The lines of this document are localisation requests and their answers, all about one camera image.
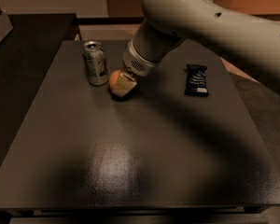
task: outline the aluminum can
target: aluminum can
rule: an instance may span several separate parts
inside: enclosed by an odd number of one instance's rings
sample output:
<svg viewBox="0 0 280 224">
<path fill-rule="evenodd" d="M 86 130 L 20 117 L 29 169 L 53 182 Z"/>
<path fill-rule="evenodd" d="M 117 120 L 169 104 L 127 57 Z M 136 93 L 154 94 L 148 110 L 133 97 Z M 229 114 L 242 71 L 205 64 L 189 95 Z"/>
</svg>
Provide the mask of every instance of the aluminum can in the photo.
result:
<svg viewBox="0 0 280 224">
<path fill-rule="evenodd" d="M 102 44 L 96 41 L 85 42 L 82 56 L 90 84 L 95 86 L 106 84 L 109 74 Z"/>
</svg>

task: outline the can lid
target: can lid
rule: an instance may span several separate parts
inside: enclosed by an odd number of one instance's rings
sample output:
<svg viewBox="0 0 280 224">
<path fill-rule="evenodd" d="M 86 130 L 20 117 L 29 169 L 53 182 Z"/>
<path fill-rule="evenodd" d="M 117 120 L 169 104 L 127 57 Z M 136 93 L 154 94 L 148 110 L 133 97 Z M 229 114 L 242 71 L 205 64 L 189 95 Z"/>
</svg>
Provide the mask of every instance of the can lid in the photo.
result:
<svg viewBox="0 0 280 224">
<path fill-rule="evenodd" d="M 102 45 L 97 41 L 87 41 L 84 43 L 84 49 L 87 51 L 96 51 L 102 49 Z"/>
</svg>

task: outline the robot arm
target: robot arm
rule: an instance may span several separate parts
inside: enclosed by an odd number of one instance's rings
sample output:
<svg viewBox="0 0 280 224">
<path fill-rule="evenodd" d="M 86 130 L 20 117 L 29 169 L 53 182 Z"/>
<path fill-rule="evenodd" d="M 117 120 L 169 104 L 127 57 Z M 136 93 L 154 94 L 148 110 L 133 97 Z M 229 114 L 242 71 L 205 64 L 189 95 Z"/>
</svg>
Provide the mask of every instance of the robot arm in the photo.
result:
<svg viewBox="0 0 280 224">
<path fill-rule="evenodd" d="M 280 24 L 216 6 L 212 0 L 143 0 L 145 20 L 124 52 L 125 66 L 148 76 L 186 38 L 234 65 L 258 71 L 280 94 Z"/>
</svg>

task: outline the table surface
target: table surface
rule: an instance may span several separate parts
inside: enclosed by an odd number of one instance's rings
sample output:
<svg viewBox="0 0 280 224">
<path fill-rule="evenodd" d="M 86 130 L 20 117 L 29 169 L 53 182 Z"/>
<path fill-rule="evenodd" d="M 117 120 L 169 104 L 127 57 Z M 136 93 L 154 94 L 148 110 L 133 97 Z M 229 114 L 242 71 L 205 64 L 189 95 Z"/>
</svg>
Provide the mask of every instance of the table surface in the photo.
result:
<svg viewBox="0 0 280 224">
<path fill-rule="evenodd" d="M 0 165 L 75 14 L 10 15 L 0 43 Z"/>
<path fill-rule="evenodd" d="M 105 41 L 110 70 L 127 41 Z M 210 96 L 184 95 L 187 63 Z M 127 101 L 91 86 L 63 42 L 0 168 L 0 208 L 280 204 L 280 175 L 221 60 L 190 41 Z"/>
</svg>

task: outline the dark table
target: dark table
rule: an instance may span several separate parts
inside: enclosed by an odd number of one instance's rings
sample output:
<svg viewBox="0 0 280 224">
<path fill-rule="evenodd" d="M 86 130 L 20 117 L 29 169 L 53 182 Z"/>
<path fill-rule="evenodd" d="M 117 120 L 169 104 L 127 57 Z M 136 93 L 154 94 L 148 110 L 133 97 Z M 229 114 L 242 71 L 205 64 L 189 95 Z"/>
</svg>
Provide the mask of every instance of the dark table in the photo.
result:
<svg viewBox="0 0 280 224">
<path fill-rule="evenodd" d="M 75 14 L 10 15 L 0 43 L 0 165 L 64 39 L 79 31 Z"/>
<path fill-rule="evenodd" d="M 105 41 L 111 70 L 127 41 Z M 207 98 L 184 95 L 187 63 Z M 221 60 L 187 41 L 125 102 L 63 42 L 0 168 L 1 209 L 280 205 L 280 175 Z"/>
</svg>

